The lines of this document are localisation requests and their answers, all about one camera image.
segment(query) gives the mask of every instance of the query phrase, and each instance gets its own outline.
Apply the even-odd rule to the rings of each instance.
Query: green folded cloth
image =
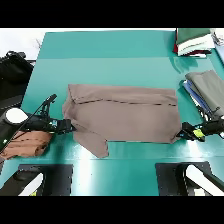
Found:
[[[210,28],[178,28],[177,42],[181,44],[187,40],[202,37],[210,33]]]

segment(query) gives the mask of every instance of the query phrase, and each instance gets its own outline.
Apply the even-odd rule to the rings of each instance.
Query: table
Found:
[[[190,96],[180,85],[188,72],[215,69],[224,79],[215,50],[207,59],[177,57],[173,31],[107,31],[47,33],[22,109],[32,113],[56,93],[51,117],[62,119],[68,84],[99,84],[173,88],[181,121],[201,123]],[[224,141],[179,140],[174,144],[109,142],[109,157],[98,159],[74,142],[72,133],[55,136],[45,153],[36,158],[6,161],[0,187],[19,164],[73,164],[71,195],[158,195],[155,163],[209,161],[224,180]]]

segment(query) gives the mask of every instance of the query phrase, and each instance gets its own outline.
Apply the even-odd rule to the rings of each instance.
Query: orange-brown cloth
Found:
[[[43,154],[52,136],[52,134],[43,131],[19,131],[0,154],[0,157],[11,159],[15,156],[40,156]]]

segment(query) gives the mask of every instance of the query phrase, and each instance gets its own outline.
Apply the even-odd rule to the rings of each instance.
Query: robotic arm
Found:
[[[71,120],[50,118],[50,104],[54,103],[56,97],[56,94],[48,97],[33,114],[25,113],[19,108],[6,110],[0,117],[0,152],[7,147],[18,131],[45,131],[56,134],[75,131]]]

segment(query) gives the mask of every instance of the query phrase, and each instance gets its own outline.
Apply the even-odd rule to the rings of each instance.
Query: white floor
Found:
[[[8,51],[25,52],[26,59],[37,59],[46,32],[103,30],[172,30],[175,28],[0,28],[0,57]]]

